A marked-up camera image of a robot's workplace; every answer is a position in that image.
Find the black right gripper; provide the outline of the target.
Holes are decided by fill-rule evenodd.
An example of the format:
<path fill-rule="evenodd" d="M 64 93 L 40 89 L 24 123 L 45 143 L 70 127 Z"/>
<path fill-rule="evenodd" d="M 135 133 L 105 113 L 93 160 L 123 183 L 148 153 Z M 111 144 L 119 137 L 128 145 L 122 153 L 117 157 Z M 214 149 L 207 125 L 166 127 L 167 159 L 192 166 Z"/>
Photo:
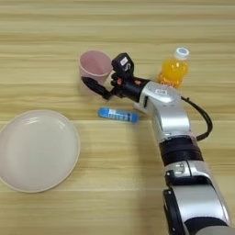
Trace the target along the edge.
<path fill-rule="evenodd" d="M 111 85 L 113 86 L 111 93 L 93 78 L 83 76 L 82 81 L 91 91 L 101 95 L 106 100 L 109 100 L 112 95 L 116 95 L 120 98 L 129 98 L 136 103 L 140 101 L 141 92 L 144 86 L 149 82 L 147 79 L 135 76 L 124 78 L 117 73 L 113 73 L 111 78 Z"/>

